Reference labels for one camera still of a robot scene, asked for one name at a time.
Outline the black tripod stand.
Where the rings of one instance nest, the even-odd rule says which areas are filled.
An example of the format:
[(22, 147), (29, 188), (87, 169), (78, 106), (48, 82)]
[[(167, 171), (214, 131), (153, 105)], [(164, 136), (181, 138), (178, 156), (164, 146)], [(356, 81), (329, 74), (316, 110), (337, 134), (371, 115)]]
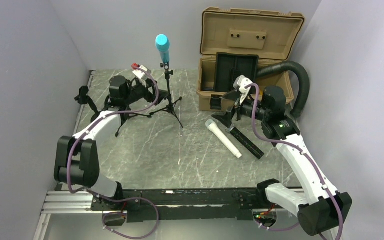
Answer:
[[(140, 81), (145, 85), (146, 81), (152, 80), (148, 78), (145, 82), (142, 82), (136, 77), (132, 80), (126, 79), (121, 75), (112, 77), (109, 80), (109, 95), (105, 98), (102, 111), (131, 111), (131, 105), (138, 102), (131, 103), (131, 86), (135, 85), (135, 81)], [(152, 83), (155, 90), (158, 87), (158, 83), (153, 81)]]
[(181, 128), (183, 129), (184, 126), (181, 123), (180, 118), (178, 117), (178, 115), (175, 112), (176, 104), (178, 102), (180, 102), (183, 98), (179, 97), (177, 100), (173, 101), (172, 94), (171, 94), (171, 88), (170, 88), (170, 78), (174, 74), (174, 71), (170, 70), (169, 63), (160, 63), (160, 67), (164, 69), (164, 78), (166, 80), (166, 86), (167, 86), (167, 91), (161, 90), (160, 92), (162, 93), (162, 100), (167, 100), (168, 104), (161, 109), (150, 112), (149, 116), (152, 117), (153, 115), (155, 115), (156, 113), (159, 113), (159, 112), (169, 113), (177, 119), (178, 123), (180, 124)]

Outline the white microphone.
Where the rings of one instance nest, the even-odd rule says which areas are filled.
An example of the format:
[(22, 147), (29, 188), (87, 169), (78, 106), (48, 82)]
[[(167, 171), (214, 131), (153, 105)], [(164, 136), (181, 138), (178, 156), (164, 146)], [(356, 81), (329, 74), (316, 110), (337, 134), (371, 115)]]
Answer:
[(228, 137), (221, 131), (218, 127), (217, 123), (209, 119), (205, 123), (207, 129), (211, 131), (220, 141), (221, 143), (237, 158), (240, 159), (242, 157), (239, 149), (228, 139)]

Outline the black microphone silver grille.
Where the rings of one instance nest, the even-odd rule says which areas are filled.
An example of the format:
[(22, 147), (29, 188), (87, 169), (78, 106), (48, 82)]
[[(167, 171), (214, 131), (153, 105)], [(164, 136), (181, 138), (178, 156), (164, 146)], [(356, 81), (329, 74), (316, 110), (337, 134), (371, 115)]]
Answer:
[(247, 136), (245, 136), (233, 124), (227, 128), (227, 131), (258, 160), (260, 160), (265, 155), (265, 153), (259, 147), (257, 147)]

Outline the black round base mic stand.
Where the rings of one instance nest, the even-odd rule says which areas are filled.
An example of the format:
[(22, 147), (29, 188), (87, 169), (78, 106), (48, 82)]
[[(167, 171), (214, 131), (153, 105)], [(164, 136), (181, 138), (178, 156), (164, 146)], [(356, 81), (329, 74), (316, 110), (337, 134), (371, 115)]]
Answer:
[(93, 115), (90, 119), (90, 122), (94, 122), (98, 116), (100, 115), (100, 111), (98, 110), (93, 99), (88, 95), (89, 87), (87, 85), (83, 85), (79, 88), (79, 94), (74, 98), (74, 100), (80, 105), (88, 105), (90, 109), (93, 111)]

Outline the cyan microphone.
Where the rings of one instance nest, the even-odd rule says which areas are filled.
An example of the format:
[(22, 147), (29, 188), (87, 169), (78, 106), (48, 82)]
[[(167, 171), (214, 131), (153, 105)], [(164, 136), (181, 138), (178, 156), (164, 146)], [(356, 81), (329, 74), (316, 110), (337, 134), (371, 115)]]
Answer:
[(163, 64), (170, 62), (170, 41), (165, 34), (159, 34), (155, 38), (155, 47), (158, 50)]

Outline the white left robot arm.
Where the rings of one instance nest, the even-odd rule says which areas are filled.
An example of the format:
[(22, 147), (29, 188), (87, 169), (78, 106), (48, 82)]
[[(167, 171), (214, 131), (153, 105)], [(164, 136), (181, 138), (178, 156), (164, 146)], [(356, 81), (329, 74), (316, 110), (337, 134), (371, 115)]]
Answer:
[(78, 191), (89, 191), (103, 198), (109, 209), (117, 210), (124, 203), (123, 187), (101, 173), (98, 148), (110, 135), (117, 137), (128, 119), (141, 115), (141, 110), (131, 109), (133, 103), (145, 100), (157, 105), (162, 91), (150, 75), (132, 80), (117, 75), (109, 80), (109, 94), (102, 110), (97, 109), (88, 92), (89, 88), (82, 86), (75, 100), (81, 105), (88, 104), (94, 115), (86, 128), (58, 140), (53, 177), (67, 184), (70, 192), (74, 193), (73, 186), (77, 185)]

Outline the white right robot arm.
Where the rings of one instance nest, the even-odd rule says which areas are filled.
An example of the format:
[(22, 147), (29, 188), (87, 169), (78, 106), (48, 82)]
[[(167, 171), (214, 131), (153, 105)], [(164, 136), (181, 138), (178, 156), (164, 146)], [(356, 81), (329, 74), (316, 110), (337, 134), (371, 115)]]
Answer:
[(252, 84), (237, 87), (222, 96), (232, 100), (233, 106), (225, 112), (213, 114), (213, 118), (229, 127), (233, 117), (251, 118), (254, 134), (262, 141), (270, 142), (283, 155), (296, 175), (303, 193), (299, 194), (276, 179), (260, 182), (255, 200), (262, 207), (278, 205), (298, 219), (298, 224), (309, 236), (336, 230), (336, 239), (343, 236), (344, 224), (353, 200), (349, 193), (339, 192), (323, 173), (309, 153), (299, 127), (286, 113), (286, 97), (278, 86), (268, 86), (257, 96), (249, 98)]

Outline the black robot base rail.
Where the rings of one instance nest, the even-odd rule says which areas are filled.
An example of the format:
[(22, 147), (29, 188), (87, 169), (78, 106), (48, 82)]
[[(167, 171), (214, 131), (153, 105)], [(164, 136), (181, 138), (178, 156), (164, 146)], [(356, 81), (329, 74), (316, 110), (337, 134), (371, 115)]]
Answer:
[(93, 197), (94, 212), (126, 213), (128, 223), (155, 220), (236, 219), (251, 221), (255, 215), (276, 209), (255, 187), (190, 189), (125, 189), (126, 203)]

